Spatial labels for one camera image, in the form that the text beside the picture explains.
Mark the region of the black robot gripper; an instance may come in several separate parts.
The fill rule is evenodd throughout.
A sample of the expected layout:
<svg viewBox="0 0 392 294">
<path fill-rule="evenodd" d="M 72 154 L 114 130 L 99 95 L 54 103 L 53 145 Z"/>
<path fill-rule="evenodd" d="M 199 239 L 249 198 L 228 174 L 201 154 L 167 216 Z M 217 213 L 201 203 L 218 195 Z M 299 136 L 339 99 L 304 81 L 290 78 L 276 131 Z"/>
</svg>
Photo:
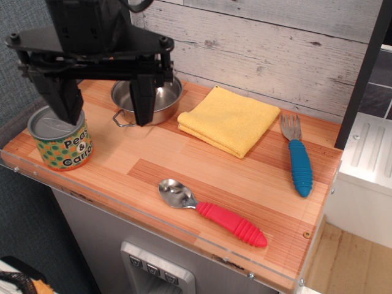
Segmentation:
<svg viewBox="0 0 392 294">
<path fill-rule="evenodd" d="M 94 62 L 106 72 L 88 75 L 74 72 L 29 72 L 30 80 L 57 117 L 76 125 L 83 107 L 78 80 L 84 78 L 130 80 L 130 96 L 139 126 L 153 120 L 156 87 L 172 81 L 170 53 L 174 41 L 132 25 L 130 13 L 140 13 L 151 5 L 142 1 L 47 1 L 52 24 L 12 33 L 6 45 L 25 52 L 24 64 L 36 54 L 60 56 L 81 65 Z"/>
</svg>

